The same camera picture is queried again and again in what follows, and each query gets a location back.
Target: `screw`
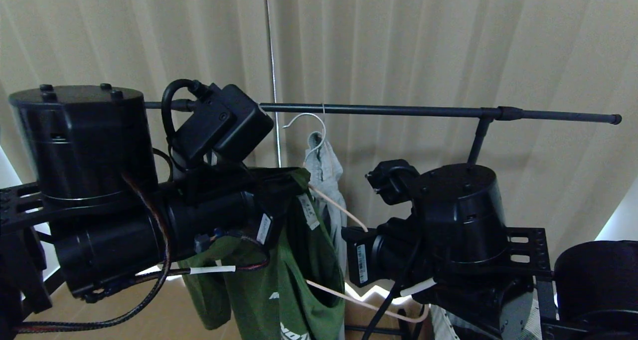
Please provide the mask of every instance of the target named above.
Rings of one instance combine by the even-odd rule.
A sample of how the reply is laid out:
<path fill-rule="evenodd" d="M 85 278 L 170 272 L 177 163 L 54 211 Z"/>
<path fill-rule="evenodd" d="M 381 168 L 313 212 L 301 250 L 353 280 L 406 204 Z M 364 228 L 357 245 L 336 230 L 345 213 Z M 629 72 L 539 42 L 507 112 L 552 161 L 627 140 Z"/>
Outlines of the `screw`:
<path fill-rule="evenodd" d="M 111 99 L 123 99 L 124 94 L 121 90 L 112 90 L 111 91 Z"/>
<path fill-rule="evenodd" d="M 55 103 L 57 102 L 57 95 L 55 94 L 55 92 L 42 92 L 42 101 L 45 102 L 50 102 L 50 103 Z"/>

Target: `green t-shirt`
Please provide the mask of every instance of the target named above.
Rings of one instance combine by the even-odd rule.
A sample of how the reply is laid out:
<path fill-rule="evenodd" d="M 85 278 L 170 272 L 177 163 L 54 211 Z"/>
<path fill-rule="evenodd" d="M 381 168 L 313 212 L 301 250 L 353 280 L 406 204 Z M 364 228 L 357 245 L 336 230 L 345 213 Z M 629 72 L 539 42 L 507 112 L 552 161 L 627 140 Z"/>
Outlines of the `green t-shirt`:
<path fill-rule="evenodd" d="M 291 172 L 306 189 L 310 174 Z M 338 292 L 343 274 L 320 219 L 309 222 L 299 199 L 292 201 L 271 262 L 253 272 L 184 276 L 194 306 L 206 329 L 230 320 L 231 308 L 245 340 L 334 340 L 344 317 L 344 301 L 310 288 L 305 279 Z M 181 267 L 212 267 L 258 263 L 264 257 L 249 242 L 224 236 L 207 251 L 181 261 Z"/>

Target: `curtain fold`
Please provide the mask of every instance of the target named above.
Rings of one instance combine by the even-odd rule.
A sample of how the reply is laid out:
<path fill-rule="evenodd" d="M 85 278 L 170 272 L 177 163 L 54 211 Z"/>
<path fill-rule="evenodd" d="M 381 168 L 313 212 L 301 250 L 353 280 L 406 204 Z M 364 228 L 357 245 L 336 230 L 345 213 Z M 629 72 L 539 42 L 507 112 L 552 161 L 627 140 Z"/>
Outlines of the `curtain fold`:
<path fill-rule="evenodd" d="M 177 78 L 238 85 L 271 102 L 273 82 L 265 0 L 0 0 L 1 144 L 22 181 L 34 181 L 7 96 L 53 85 L 134 88 L 159 101 Z M 190 96 L 178 93 L 176 97 Z M 153 145 L 165 149 L 158 110 Z M 175 113 L 176 124 L 186 114 Z M 158 161 L 159 177 L 167 168 Z M 275 167 L 274 136 L 247 159 Z"/>
<path fill-rule="evenodd" d="M 593 240 L 638 174 L 636 0 L 268 0 L 279 102 L 515 106 L 622 113 L 619 126 L 494 122 L 479 164 L 497 172 L 509 226 L 547 228 L 554 258 Z M 325 115 L 348 207 L 405 216 L 364 174 L 404 158 L 465 162 L 477 120 Z M 313 119 L 284 131 L 301 165 Z"/>

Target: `wooden floor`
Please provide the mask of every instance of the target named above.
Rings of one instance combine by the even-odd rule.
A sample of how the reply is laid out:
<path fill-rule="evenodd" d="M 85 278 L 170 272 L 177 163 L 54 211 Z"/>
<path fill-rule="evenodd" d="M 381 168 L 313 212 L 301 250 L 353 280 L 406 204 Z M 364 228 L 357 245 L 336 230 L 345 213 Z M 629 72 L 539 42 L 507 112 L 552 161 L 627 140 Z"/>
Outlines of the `wooden floor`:
<path fill-rule="evenodd" d="M 139 304 L 153 286 L 152 282 L 124 290 L 116 296 L 97 304 L 86 304 L 73 299 L 66 285 L 52 295 L 54 307 L 44 313 L 30 315 L 30 321 L 96 322 L 118 317 Z M 369 302 L 380 304 L 380 297 L 371 297 Z M 409 316 L 417 316 L 418 304 L 403 305 Z M 348 304 L 346 324 L 366 326 L 374 311 Z M 397 328 L 396 320 L 383 317 L 379 327 Z M 428 339 L 429 327 L 424 327 L 420 339 Z M 358 340 L 362 333 L 346 332 L 347 340 Z M 16 340 L 241 340 L 237 325 L 231 319 L 214 331 L 207 331 L 191 303 L 190 296 L 181 278 L 167 281 L 158 296 L 145 310 L 129 321 L 107 329 L 79 333 L 23 334 Z M 371 340 L 401 340 L 398 336 L 374 334 Z"/>

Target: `clothing tag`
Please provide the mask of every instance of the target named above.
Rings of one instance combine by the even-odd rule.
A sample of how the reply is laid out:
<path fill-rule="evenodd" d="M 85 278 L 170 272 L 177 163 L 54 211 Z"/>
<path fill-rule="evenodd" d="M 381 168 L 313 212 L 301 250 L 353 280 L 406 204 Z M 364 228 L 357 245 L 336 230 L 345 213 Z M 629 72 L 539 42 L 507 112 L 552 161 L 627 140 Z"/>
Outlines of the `clothing tag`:
<path fill-rule="evenodd" d="M 310 198 L 307 194 L 297 195 L 297 198 L 299 199 L 299 203 L 301 203 L 301 208 L 304 209 L 306 222 L 308 223 L 310 230 L 315 230 L 315 228 L 319 226 L 319 218 L 317 218 L 315 208 L 313 207 Z"/>
<path fill-rule="evenodd" d="M 257 241 L 261 244 L 266 242 L 266 236 L 268 235 L 268 231 L 271 229 L 271 219 L 264 213 L 262 215 L 262 224 L 259 224 L 259 230 L 257 231 Z"/>
<path fill-rule="evenodd" d="M 367 281 L 367 262 L 365 261 L 365 244 L 357 246 L 357 259 L 359 263 L 359 283 Z"/>

